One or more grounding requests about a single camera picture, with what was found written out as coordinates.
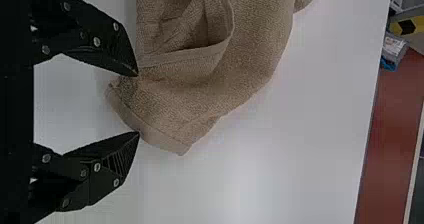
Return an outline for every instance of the towel fold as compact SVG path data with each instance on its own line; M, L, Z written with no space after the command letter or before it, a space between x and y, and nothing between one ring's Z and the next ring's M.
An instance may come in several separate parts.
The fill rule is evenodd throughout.
M311 0L137 0L138 78L106 92L144 140L183 155L271 78Z

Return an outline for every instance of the beige towel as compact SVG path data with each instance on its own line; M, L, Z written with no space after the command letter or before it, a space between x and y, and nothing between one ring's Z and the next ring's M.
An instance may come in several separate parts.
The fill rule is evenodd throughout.
M137 0L138 78L106 96L144 140L179 155L271 78L311 0Z

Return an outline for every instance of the white surface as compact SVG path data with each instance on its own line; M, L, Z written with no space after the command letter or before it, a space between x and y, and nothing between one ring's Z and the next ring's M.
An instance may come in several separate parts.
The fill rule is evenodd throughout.
M87 1L135 36L135 0ZM122 188L42 223L353 223L388 5L314 0L270 84L186 156L141 143ZM103 98L111 76L38 66L37 142L65 152L128 130Z

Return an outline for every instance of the black object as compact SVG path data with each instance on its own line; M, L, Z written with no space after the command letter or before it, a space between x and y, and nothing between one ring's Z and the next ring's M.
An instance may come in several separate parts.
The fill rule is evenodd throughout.
M136 76L127 33L81 0L0 0L0 14L0 223L35 223L94 205L125 181L140 136L126 133L63 156L34 144L33 66L65 54Z

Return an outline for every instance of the towel hem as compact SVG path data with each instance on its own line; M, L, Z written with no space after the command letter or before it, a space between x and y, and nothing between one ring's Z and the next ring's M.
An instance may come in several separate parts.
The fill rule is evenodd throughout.
M122 120L132 129L141 132L142 138L148 144L162 150L173 152L177 155L184 155L191 146L173 139L156 128L150 126L137 115L135 115L121 100L112 86L109 85L105 92L106 100L118 113Z

